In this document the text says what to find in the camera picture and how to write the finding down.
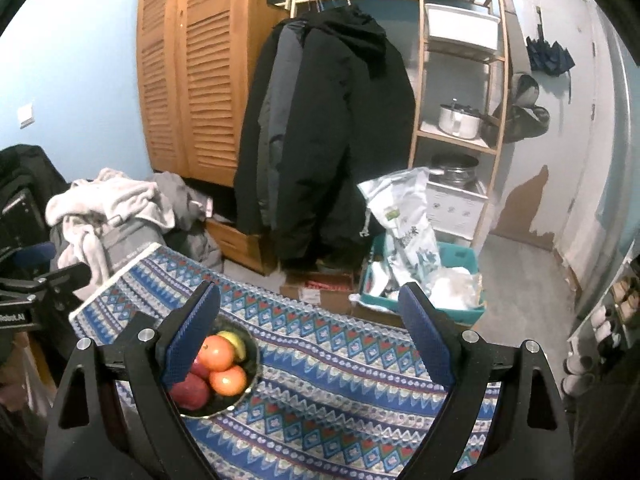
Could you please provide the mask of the left hand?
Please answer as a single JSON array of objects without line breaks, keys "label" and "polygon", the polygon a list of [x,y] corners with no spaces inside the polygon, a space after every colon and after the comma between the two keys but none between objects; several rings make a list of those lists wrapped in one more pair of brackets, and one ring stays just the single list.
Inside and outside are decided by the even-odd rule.
[{"label": "left hand", "polygon": [[12,341],[9,357],[1,365],[1,405],[9,412],[15,413],[24,408],[27,402],[23,352],[28,347],[25,333],[16,333]]}]

